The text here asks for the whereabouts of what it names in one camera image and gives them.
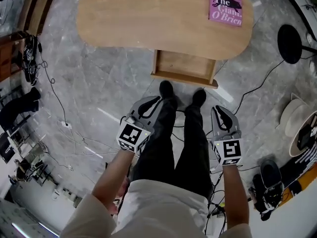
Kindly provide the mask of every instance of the shirt sleeve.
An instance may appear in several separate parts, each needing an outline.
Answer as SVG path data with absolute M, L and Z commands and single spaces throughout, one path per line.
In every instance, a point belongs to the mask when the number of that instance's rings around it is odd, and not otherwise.
M 80 202 L 61 238 L 107 238 L 115 229 L 115 222 L 106 207 L 88 194 Z
M 219 238 L 252 238 L 252 235 L 248 224 L 239 224 L 225 231 Z

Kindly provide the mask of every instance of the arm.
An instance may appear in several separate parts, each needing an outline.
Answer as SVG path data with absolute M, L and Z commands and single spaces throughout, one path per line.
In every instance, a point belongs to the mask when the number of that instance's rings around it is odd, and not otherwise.
M 236 165 L 223 166 L 225 212 L 228 229 L 249 224 L 249 204 Z
M 92 195 L 108 210 L 128 173 L 133 157 L 133 152 L 120 150 L 93 189 Z

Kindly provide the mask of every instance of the wooden drawer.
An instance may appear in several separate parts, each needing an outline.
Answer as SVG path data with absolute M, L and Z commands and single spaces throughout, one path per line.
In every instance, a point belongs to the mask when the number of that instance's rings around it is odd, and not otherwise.
M 152 76 L 213 89 L 218 83 L 213 79 L 215 60 L 182 53 L 155 50 Z

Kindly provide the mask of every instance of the pink book cover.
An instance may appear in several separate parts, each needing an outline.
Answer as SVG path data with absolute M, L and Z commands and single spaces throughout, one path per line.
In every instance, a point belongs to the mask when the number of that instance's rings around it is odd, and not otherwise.
M 242 25 L 242 0 L 210 0 L 209 20 Z

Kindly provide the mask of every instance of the black shoe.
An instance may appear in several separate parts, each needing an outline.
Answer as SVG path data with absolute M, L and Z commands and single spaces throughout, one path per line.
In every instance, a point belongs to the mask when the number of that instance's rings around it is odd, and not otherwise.
M 162 99 L 171 99 L 174 98 L 174 91 L 173 91 L 173 86 L 172 84 L 167 81 L 164 80 L 163 82 L 161 82 L 161 84 L 159 85 L 159 93 L 162 97 Z
M 196 93 L 194 93 L 193 95 L 193 102 L 192 102 L 192 106 L 195 107 L 202 107 L 202 105 L 205 103 L 206 101 L 206 92 L 204 89 L 200 89 L 198 90 Z
M 32 87 L 30 94 L 33 101 L 39 100 L 41 98 L 40 92 L 35 87 Z
M 39 101 L 34 101 L 33 103 L 32 103 L 32 109 L 31 109 L 31 111 L 32 112 L 36 112 L 36 111 L 38 111 L 39 110 Z

